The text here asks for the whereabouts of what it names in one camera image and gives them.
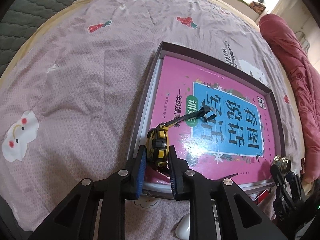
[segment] white cloud pattern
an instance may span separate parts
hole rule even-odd
[[[59,65],[58,64],[53,64],[52,65],[52,67],[49,67],[48,69],[47,69],[47,74],[50,72],[50,71],[53,71],[53,70],[56,70],[56,69],[58,69],[59,68]]]
[[[155,208],[159,204],[160,199],[149,196],[140,196],[138,200],[133,202],[135,207],[142,210],[149,210]]]
[[[27,143],[36,139],[39,122],[33,111],[25,111],[7,132],[2,143],[2,153],[9,162],[22,161],[27,151]]]

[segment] metal part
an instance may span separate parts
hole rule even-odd
[[[186,175],[187,176],[194,176],[196,173],[194,170],[186,170]]]
[[[90,179],[83,179],[83,180],[81,181],[81,184],[82,184],[83,186],[88,186],[90,183],[91,183],[91,180],[90,180]]]
[[[205,116],[207,113],[209,113],[211,111],[212,108],[210,108],[209,106],[207,105],[204,105],[201,107],[200,110],[196,111],[196,112],[192,112],[190,114],[185,114],[181,117],[178,117],[178,118],[175,118],[169,122],[166,122],[164,123],[164,126],[166,127],[171,127],[173,124],[175,123],[178,123],[178,122],[182,122],[182,121],[185,121],[185,120],[188,120],[190,118],[200,118],[200,117],[203,117]],[[212,119],[217,117],[216,114],[213,114],[210,116]]]
[[[310,212],[305,208],[306,196],[300,177],[292,171],[284,175],[287,172],[288,163],[290,160],[276,156],[274,164],[270,167],[270,173],[277,185],[276,198],[273,202],[277,226],[288,240],[294,240],[295,232],[303,223],[309,221],[307,218]],[[289,183],[291,195],[286,189],[287,183]]]
[[[276,155],[275,158],[273,159],[272,164],[277,165],[281,173],[284,175],[290,172],[291,160],[286,157],[281,157],[280,155]]]
[[[128,175],[128,171],[127,171],[127,170],[120,170],[120,171],[118,172],[118,174],[119,174],[120,176],[127,176],[127,175]]]
[[[232,179],[224,179],[223,183],[226,184],[227,186],[231,186],[233,181],[232,181]]]

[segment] pink blanket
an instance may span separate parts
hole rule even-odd
[[[305,141],[304,180],[320,177],[320,75],[310,64],[293,31],[279,16],[267,14],[260,32],[288,74],[302,123]]]

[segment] wall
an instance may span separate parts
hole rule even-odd
[[[249,7],[246,3],[241,2],[239,0],[222,0],[226,2],[227,4],[231,5],[233,8],[237,9],[244,15],[248,16],[253,21],[256,21],[259,17],[259,14],[257,14],[251,7]]]
[[[320,29],[301,0],[281,14],[288,26],[296,33],[302,31],[310,43],[308,58],[310,63],[320,72]]]

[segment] blue gripper pad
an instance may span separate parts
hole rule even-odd
[[[176,178],[173,174],[173,168],[172,168],[172,164],[169,161],[169,175],[170,175],[170,184],[171,184],[171,191],[172,191],[172,195],[176,196],[177,194],[177,187],[176,187]]]
[[[146,151],[143,151],[142,158],[141,158],[141,163],[139,167],[139,172],[137,175],[137,190],[136,190],[136,197],[137,199],[140,197],[142,193],[142,186],[143,186],[143,181],[144,181],[144,173],[146,171]]]

